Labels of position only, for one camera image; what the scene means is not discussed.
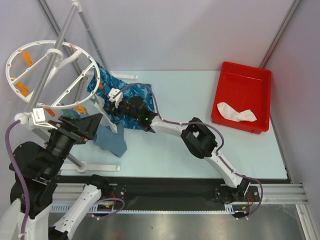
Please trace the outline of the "teal clothes peg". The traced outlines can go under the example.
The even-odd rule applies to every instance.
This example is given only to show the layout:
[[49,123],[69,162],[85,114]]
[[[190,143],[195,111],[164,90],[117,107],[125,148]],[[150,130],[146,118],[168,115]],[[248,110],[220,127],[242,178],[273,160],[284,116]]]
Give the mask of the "teal clothes peg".
[[90,100],[91,100],[94,104],[99,102],[98,99],[97,99],[97,97],[96,97],[95,95],[94,95]]

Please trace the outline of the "white round clip hanger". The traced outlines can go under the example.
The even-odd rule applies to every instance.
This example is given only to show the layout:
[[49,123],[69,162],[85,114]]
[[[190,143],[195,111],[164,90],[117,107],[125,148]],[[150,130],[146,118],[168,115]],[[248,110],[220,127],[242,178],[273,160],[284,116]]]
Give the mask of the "white round clip hanger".
[[[15,52],[13,52],[11,54],[11,56],[9,57],[9,59],[7,60],[6,63],[6,68],[5,68],[5,75],[8,81],[8,84],[10,85],[11,89],[13,90],[13,92],[20,98],[22,99],[25,103],[29,103],[34,92],[31,91],[29,92],[27,97],[22,96],[20,93],[18,93],[18,89],[15,88],[14,83],[11,81],[11,78],[16,78],[17,81],[23,81],[24,79],[26,79],[27,76],[29,76],[34,70],[36,70],[38,68],[38,66],[45,60],[49,59],[49,55],[50,54],[57,54],[53,67],[50,69],[49,75],[46,78],[45,81],[45,86],[48,85],[48,83],[54,79],[54,77],[56,76],[56,74],[62,69],[64,68],[66,65],[71,64],[73,62],[76,61],[76,59],[78,59],[80,57],[80,55],[85,55],[88,60],[90,61],[90,64],[79,74],[79,76],[72,82],[72,84],[70,86],[68,86],[66,88],[66,90],[64,90],[62,92],[62,94],[52,103],[52,104],[45,104],[45,103],[37,103],[36,106],[39,108],[48,108],[48,109],[52,109],[52,110],[64,110],[64,109],[71,109],[74,108],[77,105],[83,105],[85,102],[87,102],[88,100],[91,100],[91,98],[96,94],[96,91],[99,88],[99,84],[100,81],[98,80],[98,78],[101,79],[101,75],[100,75],[100,70],[99,67],[97,65],[97,62],[92,58],[92,56],[87,53],[84,49],[82,49],[79,46],[76,46],[74,44],[71,44],[69,42],[63,42],[62,45],[64,47],[68,47],[70,49],[74,49],[75,52],[67,57],[64,58],[64,54],[61,50],[56,49],[56,48],[50,48],[46,51],[46,53],[44,54],[44,56],[42,56],[39,60],[37,60],[36,62],[33,63],[33,65],[31,67],[27,67],[25,69],[25,71],[23,73],[21,73],[19,76],[17,77],[12,77],[10,70],[13,67],[13,60],[15,59],[15,57],[17,57],[20,52],[19,50],[27,50],[30,47],[34,47],[34,46],[40,46],[40,45],[53,45],[56,42],[54,40],[40,40],[40,41],[34,41],[28,44],[23,45],[21,48],[17,49]],[[95,77],[95,86],[94,89],[91,90],[89,92],[89,95],[85,98],[81,98],[80,100],[75,101],[75,103],[69,104],[69,105],[61,105],[61,101],[68,95],[71,93],[72,89],[79,83],[79,82],[83,82],[85,77],[87,76],[88,72],[93,72],[95,71],[96,73],[96,77]]]

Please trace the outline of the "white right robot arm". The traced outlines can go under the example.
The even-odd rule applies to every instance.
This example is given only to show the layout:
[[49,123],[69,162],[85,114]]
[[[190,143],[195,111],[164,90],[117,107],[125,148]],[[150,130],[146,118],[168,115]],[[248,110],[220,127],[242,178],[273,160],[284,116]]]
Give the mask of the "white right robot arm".
[[199,118],[187,123],[174,123],[160,118],[148,109],[140,96],[126,102],[122,97],[109,97],[108,112],[113,117],[127,116],[137,120],[145,132],[164,133],[179,137],[188,151],[198,159],[206,160],[222,176],[234,200],[242,201],[249,194],[250,180],[233,168],[218,148],[216,136]]

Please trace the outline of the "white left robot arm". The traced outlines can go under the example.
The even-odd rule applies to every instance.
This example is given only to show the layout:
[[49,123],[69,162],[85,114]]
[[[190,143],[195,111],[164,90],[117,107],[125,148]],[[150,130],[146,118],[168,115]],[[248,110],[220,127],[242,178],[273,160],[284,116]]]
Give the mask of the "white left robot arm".
[[110,195],[105,177],[93,174],[85,183],[73,206],[60,221],[48,226],[53,194],[58,186],[55,179],[74,145],[93,140],[103,115],[96,113],[83,118],[61,115],[58,121],[44,122],[50,133],[45,147],[27,141],[16,149],[10,145],[10,132],[18,124],[25,125],[32,113],[19,113],[5,132],[5,146],[10,158],[9,169],[15,183],[10,202],[17,203],[19,238],[21,240],[70,240],[90,208]]

